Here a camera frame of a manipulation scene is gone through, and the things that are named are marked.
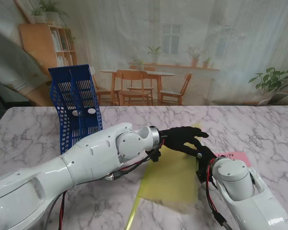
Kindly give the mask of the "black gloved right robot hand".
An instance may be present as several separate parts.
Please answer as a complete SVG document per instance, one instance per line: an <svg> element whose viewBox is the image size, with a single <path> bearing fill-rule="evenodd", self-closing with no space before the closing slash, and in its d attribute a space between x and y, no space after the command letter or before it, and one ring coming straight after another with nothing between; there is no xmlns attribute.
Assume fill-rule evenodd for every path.
<svg viewBox="0 0 288 230"><path fill-rule="evenodd" d="M216 159L217 156L207 147L197 147L196 158L199 162L199 168L206 168L212 159Z"/></svg>

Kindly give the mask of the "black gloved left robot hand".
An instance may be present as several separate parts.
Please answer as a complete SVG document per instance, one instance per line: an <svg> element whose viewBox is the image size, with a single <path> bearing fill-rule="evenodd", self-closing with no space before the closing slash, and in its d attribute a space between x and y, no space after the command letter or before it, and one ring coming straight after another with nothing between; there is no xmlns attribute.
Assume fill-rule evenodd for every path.
<svg viewBox="0 0 288 230"><path fill-rule="evenodd" d="M202 145L196 137L207 138L209 135L201 129L191 126L173 127L159 131L160 137L164 140L164 145L175 151L186 153L197 157Z"/></svg>

